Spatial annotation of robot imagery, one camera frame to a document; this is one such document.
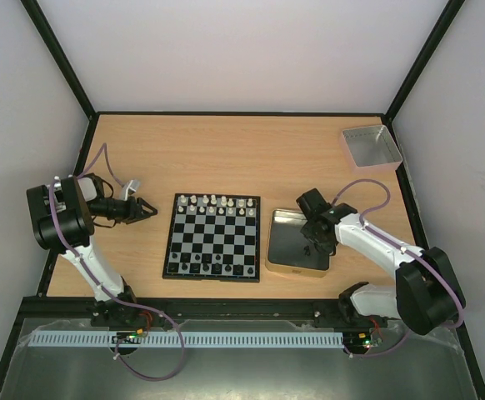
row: wooden table surface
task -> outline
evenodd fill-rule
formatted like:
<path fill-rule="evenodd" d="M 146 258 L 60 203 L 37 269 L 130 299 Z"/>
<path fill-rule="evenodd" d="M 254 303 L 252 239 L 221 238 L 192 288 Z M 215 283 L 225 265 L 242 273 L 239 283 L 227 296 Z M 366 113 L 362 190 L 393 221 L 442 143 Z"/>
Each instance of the wooden table surface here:
<path fill-rule="evenodd" d="M 139 297 L 336 298 L 360 281 L 392 284 L 381 268 L 343 246 L 332 257 L 326 277 L 282 275 L 265 267 L 273 209 L 298 209 L 296 198 L 311 188 L 318 188 L 331 201 L 357 178 L 376 178 L 388 185 L 391 202 L 369 220 L 413 243 L 395 173 L 354 175 L 338 146 L 338 135 L 344 128 L 379 123 L 377 117 L 102 115 L 87 162 L 102 143 L 107 143 L 117 177 L 140 179 L 137 195 L 159 214 L 114 229 L 97 228 L 96 241 Z M 92 171 L 112 182 L 103 157 Z M 174 193 L 178 192 L 261 196 L 261 282 L 162 279 Z M 361 212 L 379 204 L 384 196 L 380 187 L 362 183 L 346 192 L 342 200 Z M 92 295 L 75 267 L 60 257 L 48 296 Z"/>

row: black metal frame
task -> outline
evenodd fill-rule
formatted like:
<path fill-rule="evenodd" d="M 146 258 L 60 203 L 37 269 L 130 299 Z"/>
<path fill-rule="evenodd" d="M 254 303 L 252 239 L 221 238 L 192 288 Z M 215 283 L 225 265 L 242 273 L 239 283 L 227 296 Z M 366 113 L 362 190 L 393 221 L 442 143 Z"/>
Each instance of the black metal frame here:
<path fill-rule="evenodd" d="M 438 44 L 443 39 L 453 19 L 458 14 L 464 0 L 449 0 L 447 6 L 442 11 L 427 41 L 418 54 L 417 59 L 407 74 L 402 86 L 391 106 L 385 114 L 380 112 L 95 112 L 87 94 L 83 90 L 81 83 L 73 71 L 62 47 L 60 46 L 55 34 L 53 33 L 48 20 L 44 17 L 43 11 L 38 5 L 37 0 L 21 0 L 26 11 L 42 40 L 46 43 L 48 50 L 53 55 L 56 64 L 62 71 L 70 88 L 74 92 L 83 111 L 89 118 L 89 124 L 83 141 L 82 149 L 79 154 L 74 173 L 80 173 L 85 167 L 87 156 L 94 132 L 100 115 L 128 114 L 128 115 L 214 115 L 214 116 L 282 116 L 282 117 L 380 117 L 382 122 L 389 128 L 396 141 L 393 130 L 393 119 L 404 104 L 408 94 L 413 89 L 415 82 L 422 74 L 423 69 L 428 64 L 429 59 L 435 52 Z M 397 180 L 402 191 L 402 197 L 407 210 L 407 217 L 411 224 L 412 234 L 415 243 L 423 248 L 428 246 L 428 240 L 423 230 L 423 225 L 418 214 L 417 204 L 413 196 L 413 191 L 408 180 L 406 169 L 401 165 L 397 170 Z M 87 310 L 93 305 L 91 297 L 46 297 L 48 285 L 50 283 L 53 268 L 57 255 L 48 255 L 47 262 L 42 274 L 41 282 L 37 288 L 37 296 L 25 297 L 20 306 L 17 319 L 13 324 L 11 334 L 7 340 L 2 360 L 0 362 L 0 391 L 5 380 L 11 357 L 16 347 L 18 336 L 25 318 L 90 318 L 91 313 Z M 232 299 L 155 299 L 140 298 L 140 303 L 149 304 L 165 310 L 169 315 L 180 318 L 195 319 L 258 319 L 258 320 L 278 320 L 287 319 L 293 322 L 313 321 L 316 326 L 322 328 L 336 328 L 339 332 L 359 332 L 370 327 L 349 327 L 341 326 L 341 318 L 337 315 L 338 300 L 232 300 Z M 479 398 L 485 400 L 485 383 L 479 370 L 478 362 L 474 355 L 473 347 L 468 336 L 465 324 L 457 329 L 457 335 L 462 348 L 472 382 Z"/>

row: white wall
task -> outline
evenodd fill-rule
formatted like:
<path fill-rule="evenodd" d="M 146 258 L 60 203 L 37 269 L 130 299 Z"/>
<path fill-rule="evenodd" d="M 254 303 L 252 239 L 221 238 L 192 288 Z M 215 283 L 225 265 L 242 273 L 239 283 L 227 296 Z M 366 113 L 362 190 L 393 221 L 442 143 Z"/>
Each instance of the white wall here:
<path fill-rule="evenodd" d="M 0 0 L 0 357 L 46 253 L 26 189 L 70 173 L 87 119 L 19 1 Z"/>
<path fill-rule="evenodd" d="M 39 0 L 99 111 L 384 113 L 447 0 Z"/>
<path fill-rule="evenodd" d="M 462 284 L 485 379 L 485 0 L 465 2 L 395 128 L 428 240 Z"/>

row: white robotic arm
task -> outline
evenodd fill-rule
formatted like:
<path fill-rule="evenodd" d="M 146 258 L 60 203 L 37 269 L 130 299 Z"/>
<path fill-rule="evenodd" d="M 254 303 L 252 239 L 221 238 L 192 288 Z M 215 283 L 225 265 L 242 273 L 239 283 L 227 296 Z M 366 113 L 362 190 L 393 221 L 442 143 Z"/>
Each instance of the white robotic arm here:
<path fill-rule="evenodd" d="M 339 297 L 347 321 L 371 315 L 401 318 L 415 333 L 426 334 L 456 315 L 458 305 L 454 300 L 464 306 L 448 256 L 439 248 L 425 250 L 407 244 L 363 220 L 347 204 L 332 206 L 317 189 L 304 193 L 297 203 L 307 219 L 302 234 L 318 251 L 334 255 L 339 243 L 349 246 L 396 281 L 393 287 L 360 282 L 347 289 Z"/>
<path fill-rule="evenodd" d="M 400 243 L 404 248 L 422 256 L 422 249 L 417 246 L 406 244 L 401 240 L 389 235 L 378 227 L 372 225 L 372 229 L 378 230 L 389 240 Z M 411 263 L 414 258 L 401 250 L 392 247 L 388 242 L 374 236 L 365 229 L 360 222 L 359 214 L 348 214 L 335 226 L 337 241 L 344 246 L 353 248 L 363 256 L 375 262 L 386 273 L 394 278 L 395 272 L 402 263 Z M 350 297 L 352 305 L 359 315 L 379 315 L 387 318 L 400 318 L 396 304 L 396 287 L 381 287 L 368 284 L 360 287 Z"/>

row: red wire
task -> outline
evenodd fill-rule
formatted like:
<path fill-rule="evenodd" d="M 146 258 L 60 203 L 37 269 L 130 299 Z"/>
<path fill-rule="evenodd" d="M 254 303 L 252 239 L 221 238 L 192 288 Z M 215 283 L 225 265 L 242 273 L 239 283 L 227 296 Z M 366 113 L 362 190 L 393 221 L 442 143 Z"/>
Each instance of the red wire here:
<path fill-rule="evenodd" d="M 379 337 L 381 339 L 383 339 L 383 335 L 382 335 L 382 331 L 380 331 L 379 329 L 379 324 L 373 319 L 373 318 L 370 318 L 370 320 L 372 321 L 372 323 L 374 324 L 374 328 L 376 329 L 376 332 L 377 334 L 379 335 Z"/>

